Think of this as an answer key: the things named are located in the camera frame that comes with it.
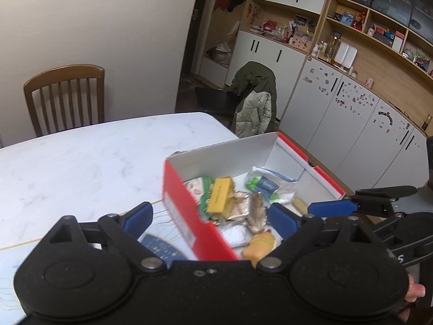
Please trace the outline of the person's right hand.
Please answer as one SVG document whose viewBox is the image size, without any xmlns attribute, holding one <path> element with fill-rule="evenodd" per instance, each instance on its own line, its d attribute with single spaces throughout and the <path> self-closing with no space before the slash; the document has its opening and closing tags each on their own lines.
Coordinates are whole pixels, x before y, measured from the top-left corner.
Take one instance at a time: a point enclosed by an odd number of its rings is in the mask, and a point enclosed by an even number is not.
<svg viewBox="0 0 433 325">
<path fill-rule="evenodd" d="M 408 274 L 409 288 L 406 292 L 404 302 L 399 310 L 399 318 L 404 323 L 409 319 L 410 308 L 414 305 L 418 298 L 423 298 L 426 295 L 426 288 L 415 281 L 411 274 Z"/>
</svg>

